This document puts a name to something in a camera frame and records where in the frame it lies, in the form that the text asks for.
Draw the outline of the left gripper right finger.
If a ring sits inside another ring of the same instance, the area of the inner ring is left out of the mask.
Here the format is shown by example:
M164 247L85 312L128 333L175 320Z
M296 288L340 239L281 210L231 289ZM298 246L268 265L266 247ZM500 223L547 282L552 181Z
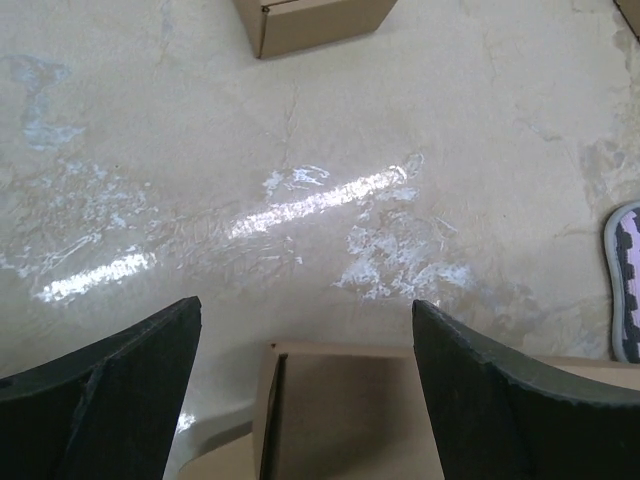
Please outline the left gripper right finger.
M638 390L544 363L426 301L412 332L445 478L638 478Z

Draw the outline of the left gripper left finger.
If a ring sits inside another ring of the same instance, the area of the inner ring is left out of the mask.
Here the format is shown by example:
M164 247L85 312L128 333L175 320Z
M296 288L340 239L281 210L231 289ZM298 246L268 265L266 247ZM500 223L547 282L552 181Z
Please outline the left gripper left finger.
M1 381L4 479L163 477L201 333L184 298Z

